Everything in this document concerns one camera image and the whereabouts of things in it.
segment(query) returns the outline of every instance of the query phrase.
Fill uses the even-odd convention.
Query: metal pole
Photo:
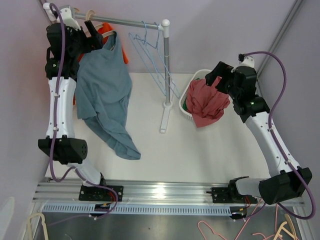
[[[164,49],[164,77],[165,77],[165,104],[169,105],[171,103],[171,92],[170,92],[170,59],[169,59],[169,37],[163,38],[163,49]]]
[[[83,13],[76,12],[75,18],[86,20],[86,15]],[[97,16],[97,15],[91,15],[90,20],[97,21],[97,22],[110,23],[110,24],[126,25],[126,26],[137,27],[137,28],[144,28],[146,26],[148,29],[158,30],[158,27],[156,24],[154,24],[154,23],[144,24],[141,21],[115,19],[115,18],[109,18],[109,17]]]
[[[273,40],[270,48],[268,49],[268,52],[270,52],[270,53],[275,53],[276,52],[276,50],[278,49],[280,43],[284,39],[284,36],[287,33],[291,23],[293,22],[293,20],[297,16],[297,13],[301,9],[301,7],[302,7],[304,2],[305,2],[305,0],[296,0],[295,1],[295,3],[293,4],[292,8],[290,9],[288,15],[286,16],[286,18],[285,18],[280,30],[278,31],[275,39]],[[260,77],[261,73],[265,69],[265,67],[268,64],[269,60],[270,60],[270,56],[269,55],[264,56],[263,61],[261,63],[261,66],[259,67],[259,69],[257,71],[257,76],[258,77]]]
[[[163,51],[164,51],[164,77],[165,77],[165,107],[172,107],[171,103],[171,92],[170,92],[170,55],[169,55],[169,25],[170,21],[168,19],[164,19],[161,23],[163,27]]]

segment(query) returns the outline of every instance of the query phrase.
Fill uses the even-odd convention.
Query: clothes rack
[[[84,13],[75,13],[76,19],[86,19],[86,14]],[[98,15],[91,15],[89,17],[92,21],[97,22],[104,22],[109,24],[118,24],[118,25],[125,25],[125,26],[131,26],[131,27],[137,27],[137,28],[145,28],[145,26],[148,29],[154,29],[158,30],[158,26],[154,23],[146,23],[144,24],[142,21],[132,21],[132,20],[125,20],[125,19],[115,19],[115,18],[109,18],[104,16],[98,16]],[[168,121],[169,121],[169,115],[170,115],[170,109],[173,106],[172,99],[171,99],[171,78],[170,78],[170,53],[169,53],[169,25],[170,21],[168,19],[164,19],[161,22],[160,30],[163,32],[163,52],[164,52],[164,77],[165,77],[165,101],[163,103],[163,115],[162,115],[162,121],[160,126],[160,133],[166,133],[167,127],[168,127]]]

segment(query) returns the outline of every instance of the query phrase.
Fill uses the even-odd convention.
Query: purple wall
[[[310,188],[318,204],[316,217],[310,222],[320,236],[320,4],[306,0],[288,30],[276,55],[287,71],[287,88],[274,114],[274,122],[288,149],[302,167],[313,173]],[[261,78],[263,96],[271,106],[278,97],[283,76],[278,63],[272,61]]]
[[[270,47],[294,0],[52,0],[109,18],[161,23],[170,20],[170,66],[173,73],[213,69],[219,61],[238,63],[238,54]],[[114,25],[129,58],[130,72],[146,67],[128,38],[142,28]],[[156,41],[157,31],[148,31]]]
[[[2,3],[0,23],[0,205],[15,198],[5,239],[16,240],[48,164],[38,149],[49,118],[48,22],[37,1],[10,0]]]

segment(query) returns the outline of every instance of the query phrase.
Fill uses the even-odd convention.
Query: blue wire hanger
[[[160,88],[161,92],[163,93],[163,95],[166,95],[166,88],[163,84],[163,81],[161,80],[161,78],[166,82],[168,83],[168,81],[166,80],[166,78],[163,76],[163,74],[161,74],[155,64],[155,61],[151,55],[151,53],[149,52],[148,50],[148,46],[152,47],[153,49],[156,49],[156,52],[157,54],[159,55],[161,61],[162,61],[162,64],[164,65],[164,68],[165,68],[165,71],[168,72],[170,78],[172,79],[171,81],[171,84],[169,84],[169,87],[170,89],[172,90],[172,92],[174,93],[174,95],[177,97],[177,98],[180,98],[180,92],[175,84],[175,82],[173,81],[173,78],[172,78],[172,75],[171,73],[168,71],[168,68],[167,66],[165,65],[165,61],[163,60],[163,58],[161,57],[161,54],[159,52],[159,38],[160,38],[160,25],[158,25],[156,22],[154,23],[156,26],[157,26],[157,29],[158,29],[158,36],[157,36],[157,39],[156,39],[156,43],[155,43],[155,46],[153,46],[151,43],[149,43],[147,41],[147,25],[144,21],[142,21],[143,24],[144,24],[144,29],[145,29],[145,33],[144,33],[144,39],[142,39],[138,34],[135,35],[135,37],[129,33],[129,39],[130,41],[132,42],[136,52],[139,54],[139,57],[141,58],[142,62],[144,63],[145,67],[147,68],[148,72],[150,73],[150,75],[152,76],[153,80],[155,81],[155,83],[157,84],[157,86]],[[137,41],[137,43],[139,44],[139,46],[141,47],[141,49],[143,50],[143,52],[145,53],[145,55],[148,57],[148,59],[151,61],[152,65],[153,65],[153,68],[156,72],[156,78],[155,76],[151,73],[151,70],[149,69],[147,63],[144,61],[141,53],[138,51],[138,48],[137,46],[135,45],[134,43],[134,40]]]

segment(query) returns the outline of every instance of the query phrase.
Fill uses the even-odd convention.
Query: metal floor
[[[262,236],[252,236],[260,232],[266,237],[275,234],[276,208],[267,206],[259,215],[254,216],[244,228],[238,240],[261,240]],[[74,216],[74,213],[45,212],[46,223]],[[292,218],[299,239],[301,235],[296,219]],[[199,215],[135,215],[110,214],[106,218],[94,221],[89,217],[79,217],[57,225],[48,226],[50,240],[202,240],[197,228],[199,221],[206,221],[217,233],[221,233],[228,240],[235,239],[243,226],[243,221],[233,222],[227,216],[199,216]],[[278,210],[278,226],[285,221],[284,211]],[[201,224],[208,240],[218,240],[210,229]],[[38,227],[35,240],[43,240],[43,231]],[[286,233],[283,240],[291,240]]]

